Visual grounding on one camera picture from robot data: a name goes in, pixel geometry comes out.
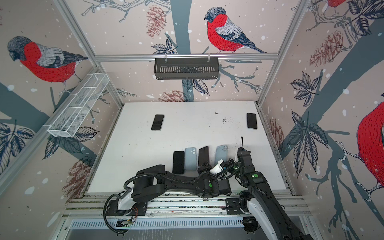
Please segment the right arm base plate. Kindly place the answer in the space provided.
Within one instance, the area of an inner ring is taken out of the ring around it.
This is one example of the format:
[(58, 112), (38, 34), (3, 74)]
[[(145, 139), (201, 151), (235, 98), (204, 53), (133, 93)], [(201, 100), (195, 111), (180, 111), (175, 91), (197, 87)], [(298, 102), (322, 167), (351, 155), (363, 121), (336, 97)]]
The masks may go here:
[(243, 198), (225, 199), (225, 206), (223, 207), (223, 210), (225, 210), (228, 215), (250, 215), (251, 214), (248, 210), (248, 201)]

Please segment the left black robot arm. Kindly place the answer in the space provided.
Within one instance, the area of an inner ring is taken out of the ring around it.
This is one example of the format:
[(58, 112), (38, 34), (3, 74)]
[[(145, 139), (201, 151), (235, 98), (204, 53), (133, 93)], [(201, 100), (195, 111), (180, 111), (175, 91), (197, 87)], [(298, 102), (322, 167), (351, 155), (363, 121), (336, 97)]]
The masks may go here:
[(229, 179), (238, 171), (236, 163), (220, 162), (210, 169), (203, 168), (197, 177), (176, 175), (156, 165), (137, 172), (124, 183), (125, 192), (117, 196), (117, 210), (128, 211), (136, 203), (149, 202), (167, 191), (191, 194), (203, 199), (232, 193)]

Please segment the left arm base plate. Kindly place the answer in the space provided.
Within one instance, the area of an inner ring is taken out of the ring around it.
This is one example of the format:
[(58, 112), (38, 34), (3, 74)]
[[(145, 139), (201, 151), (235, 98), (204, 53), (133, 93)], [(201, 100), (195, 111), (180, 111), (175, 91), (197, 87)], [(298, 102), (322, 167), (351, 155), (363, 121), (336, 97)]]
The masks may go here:
[(110, 200), (104, 215), (107, 217), (144, 216), (148, 202), (135, 203), (130, 210), (118, 210), (118, 200)]

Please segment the light-blue case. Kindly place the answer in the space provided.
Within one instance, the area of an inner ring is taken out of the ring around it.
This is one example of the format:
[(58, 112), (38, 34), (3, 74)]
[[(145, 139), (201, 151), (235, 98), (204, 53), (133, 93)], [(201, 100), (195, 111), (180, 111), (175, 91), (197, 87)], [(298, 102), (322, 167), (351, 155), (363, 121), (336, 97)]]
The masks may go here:
[(196, 171), (198, 167), (197, 149), (185, 148), (185, 171)]
[(228, 160), (228, 146), (221, 145), (216, 148), (215, 153), (215, 165), (219, 163), (220, 160), (226, 162)]

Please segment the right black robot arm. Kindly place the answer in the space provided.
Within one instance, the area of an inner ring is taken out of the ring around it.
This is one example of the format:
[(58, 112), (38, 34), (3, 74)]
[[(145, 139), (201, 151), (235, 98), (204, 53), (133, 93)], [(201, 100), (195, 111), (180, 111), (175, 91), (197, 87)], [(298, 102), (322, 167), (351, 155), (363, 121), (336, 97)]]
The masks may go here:
[(237, 156), (240, 166), (236, 177), (247, 190), (237, 199), (226, 199), (227, 214), (246, 214), (244, 230), (254, 233), (261, 228), (269, 240), (311, 240), (312, 236), (303, 233), (286, 214), (264, 175), (255, 170), (251, 152), (240, 147)]

